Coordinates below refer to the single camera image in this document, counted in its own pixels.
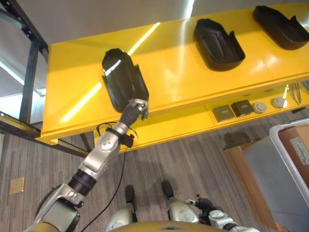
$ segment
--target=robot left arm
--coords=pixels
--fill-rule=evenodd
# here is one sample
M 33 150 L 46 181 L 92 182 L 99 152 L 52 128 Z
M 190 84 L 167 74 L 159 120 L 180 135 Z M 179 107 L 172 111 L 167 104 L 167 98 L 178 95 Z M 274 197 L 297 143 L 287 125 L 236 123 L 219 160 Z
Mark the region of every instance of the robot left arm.
M 107 168 L 109 160 L 119 153 L 120 144 L 129 127 L 148 116 L 148 102 L 132 100 L 124 109 L 115 127 L 100 136 L 96 147 L 88 154 L 78 171 L 62 184 L 40 209 L 34 224 L 24 232 L 48 231 L 71 232 L 79 221 L 76 208 L 83 206 L 85 198 Z

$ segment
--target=black cable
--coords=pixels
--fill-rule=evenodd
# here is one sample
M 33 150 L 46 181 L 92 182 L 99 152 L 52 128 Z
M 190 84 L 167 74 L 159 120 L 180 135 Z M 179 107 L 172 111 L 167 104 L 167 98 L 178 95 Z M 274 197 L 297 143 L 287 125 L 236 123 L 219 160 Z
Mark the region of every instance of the black cable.
M 57 185 L 56 187 L 52 187 L 52 189 L 49 190 L 49 192 L 43 197 L 43 199 L 40 201 L 40 203 L 39 203 L 39 205 L 38 205 L 38 207 L 37 207 L 37 209 L 36 209 L 36 211 L 35 211 L 34 218 L 38 215 L 38 213 L 39 213 L 39 211 L 40 211 L 42 205 L 44 204 L 44 202 L 50 197 L 50 195 L 52 195 L 52 193 L 53 193 L 56 189 L 60 188 L 60 186 L 61 186 L 61 184 L 60 184 L 60 185 Z
M 118 122 L 111 121 L 111 122 L 103 122 L 103 123 L 98 124 L 98 125 L 97 125 L 97 132 L 98 132 L 98 135 L 101 136 L 100 126 L 102 126 L 102 125 L 108 125 L 110 128 L 112 128 L 111 123 L 118 123 Z M 136 134 L 137 137 L 139 137 L 139 136 L 137 135 L 137 132 L 136 132 L 134 129 L 132 129 L 131 127 L 129 127 L 129 129 L 130 129 L 131 131 L 133 131 L 133 132 Z
M 112 122 L 103 122 L 103 123 L 98 124 L 98 125 L 97 125 L 97 132 L 98 132 L 98 135 L 101 136 L 101 133 L 100 133 L 100 126 L 102 126 L 102 125 L 108 125 L 110 128 L 112 128 L 111 123 L 117 123 L 117 122 L 112 121 Z
M 115 198 L 115 196 L 116 196 L 116 194 L 117 194 L 117 192 L 118 192 L 118 190 L 119 190 L 119 187 L 120 187 L 120 184 L 121 184 L 121 181 L 122 181 L 122 177 L 123 177 L 123 175 L 124 175 L 125 161 L 126 161 L 126 150 L 125 150 L 125 152 L 124 152 L 124 162 L 123 162 L 123 164 L 122 164 L 122 170 L 121 170 L 120 180 L 119 180 L 119 183 L 118 183 L 118 186 L 117 186 L 117 188 L 116 188 L 116 191 L 115 191 L 114 195 L 112 196 L 112 198 L 111 198 L 110 202 L 107 204 L 107 206 L 106 206 L 101 212 L 99 212 L 99 214 L 96 215 L 95 218 L 92 219 L 91 222 L 89 222 L 89 223 L 81 230 L 81 232 L 83 232 L 85 229 L 87 229 L 87 227 L 90 226 L 91 223 L 94 222 L 94 221 L 95 221 L 95 220 L 108 208 L 108 206 L 110 206 L 110 204 L 111 204 L 112 201 L 114 200 L 114 198 Z

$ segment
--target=yellow table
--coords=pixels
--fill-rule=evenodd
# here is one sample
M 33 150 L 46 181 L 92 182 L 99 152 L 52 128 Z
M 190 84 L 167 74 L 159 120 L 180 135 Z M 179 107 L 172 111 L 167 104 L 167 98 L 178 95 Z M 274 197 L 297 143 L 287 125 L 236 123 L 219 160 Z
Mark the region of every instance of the yellow table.
M 309 29 L 308 4 L 271 7 L 288 18 L 296 15 Z M 38 140 L 56 144 L 58 138 L 118 120 L 120 115 L 113 109 L 102 80 L 101 62 L 107 50 L 119 47 L 132 51 L 143 36 L 146 39 L 131 56 L 149 90 L 150 115 L 134 125 L 140 137 L 135 148 L 307 106 L 308 92 L 302 86 L 300 105 L 289 94 L 284 109 L 274 108 L 270 101 L 283 96 L 286 84 L 308 79 L 309 45 L 293 51 L 280 48 L 254 20 L 253 10 L 202 15 L 50 45 L 43 128 Z M 221 23 L 227 32 L 235 31 L 246 54 L 239 66 L 226 72 L 207 67 L 193 37 L 200 18 Z M 213 117 L 214 107 L 244 99 L 264 101 L 267 112 L 220 123 Z

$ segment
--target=black plastic tray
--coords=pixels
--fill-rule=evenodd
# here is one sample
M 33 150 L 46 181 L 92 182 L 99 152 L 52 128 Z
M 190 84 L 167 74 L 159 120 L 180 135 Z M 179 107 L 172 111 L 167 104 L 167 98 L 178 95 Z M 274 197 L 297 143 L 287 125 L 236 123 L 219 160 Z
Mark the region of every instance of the black plastic tray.
M 148 101 L 149 93 L 138 65 L 131 57 L 114 48 L 105 53 L 102 61 L 103 80 L 116 111 L 122 112 L 131 99 Z
M 228 35 L 222 25 L 215 21 L 198 20 L 194 35 L 199 49 L 211 69 L 230 70 L 238 66 L 246 57 L 234 31 Z
M 267 6 L 257 6 L 253 15 L 269 35 L 285 49 L 298 49 L 309 40 L 308 32 L 300 25 L 296 16 L 289 20 L 280 11 Z

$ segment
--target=metal frame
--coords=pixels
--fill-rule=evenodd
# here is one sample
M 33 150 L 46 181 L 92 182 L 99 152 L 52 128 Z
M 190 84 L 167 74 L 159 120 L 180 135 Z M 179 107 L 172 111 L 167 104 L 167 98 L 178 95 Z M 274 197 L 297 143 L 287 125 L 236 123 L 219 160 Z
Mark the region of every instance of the metal frame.
M 30 125 L 32 93 L 38 52 L 40 52 L 46 62 L 48 62 L 48 44 L 36 30 L 16 0 L 0 0 L 0 3 L 6 9 L 5 11 L 0 8 L 0 18 L 21 29 L 31 41 L 19 120 L 0 111 L 0 132 L 13 134 L 57 150 L 68 152 L 80 157 L 86 157 L 91 150 L 91 147 L 84 134 L 81 134 L 81 138 L 87 151 L 60 139 L 58 140 L 57 145 L 48 145 L 36 140 L 36 138 L 40 137 L 41 130 Z

